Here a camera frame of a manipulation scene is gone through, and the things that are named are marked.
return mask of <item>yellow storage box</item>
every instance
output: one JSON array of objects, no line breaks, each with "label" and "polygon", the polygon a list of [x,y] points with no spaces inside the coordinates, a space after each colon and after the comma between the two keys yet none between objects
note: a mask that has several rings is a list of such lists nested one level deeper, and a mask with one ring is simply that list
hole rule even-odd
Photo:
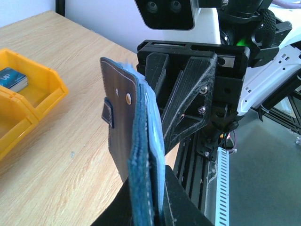
[{"label": "yellow storage box", "polygon": [[10,67],[28,79],[15,93],[0,86],[0,160],[67,94],[56,71],[7,48],[0,50],[0,70]]}]

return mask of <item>wood grain surface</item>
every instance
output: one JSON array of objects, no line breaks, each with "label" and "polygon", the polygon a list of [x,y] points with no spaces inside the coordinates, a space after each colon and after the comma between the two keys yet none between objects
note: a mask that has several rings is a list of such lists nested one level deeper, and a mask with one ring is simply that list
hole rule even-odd
[{"label": "wood grain surface", "polygon": [[0,28],[0,48],[55,69],[70,91],[0,161],[0,225],[90,225],[122,185],[101,119],[99,58],[136,65],[136,54],[50,11]]}]

